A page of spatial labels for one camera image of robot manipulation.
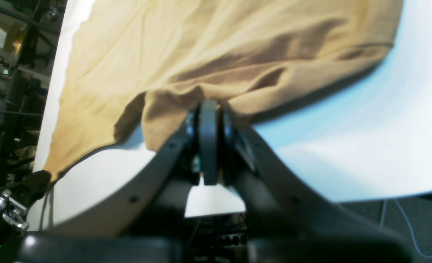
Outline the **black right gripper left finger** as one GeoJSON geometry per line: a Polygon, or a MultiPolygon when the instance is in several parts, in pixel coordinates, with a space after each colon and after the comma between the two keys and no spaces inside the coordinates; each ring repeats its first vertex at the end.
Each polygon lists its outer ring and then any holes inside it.
{"type": "Polygon", "coordinates": [[[189,110],[177,131],[126,185],[47,232],[87,238],[183,237],[188,194],[199,183],[199,175],[192,171],[199,113],[199,104],[189,110]]]}

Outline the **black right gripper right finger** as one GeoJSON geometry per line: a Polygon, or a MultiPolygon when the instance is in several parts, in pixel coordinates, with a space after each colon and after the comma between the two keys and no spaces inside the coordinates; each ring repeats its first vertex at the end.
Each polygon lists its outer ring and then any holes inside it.
{"type": "Polygon", "coordinates": [[[373,222],[338,208],[301,181],[253,128],[222,108],[231,178],[246,205],[250,252],[407,252],[373,222]]]}

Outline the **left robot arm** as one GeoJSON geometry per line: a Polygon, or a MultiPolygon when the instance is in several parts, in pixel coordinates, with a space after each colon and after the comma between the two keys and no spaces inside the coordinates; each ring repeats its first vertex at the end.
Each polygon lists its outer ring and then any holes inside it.
{"type": "Polygon", "coordinates": [[[23,235],[29,228],[28,211],[46,194],[51,182],[48,171],[37,171],[8,185],[0,195],[0,246],[12,234],[23,235]]]}

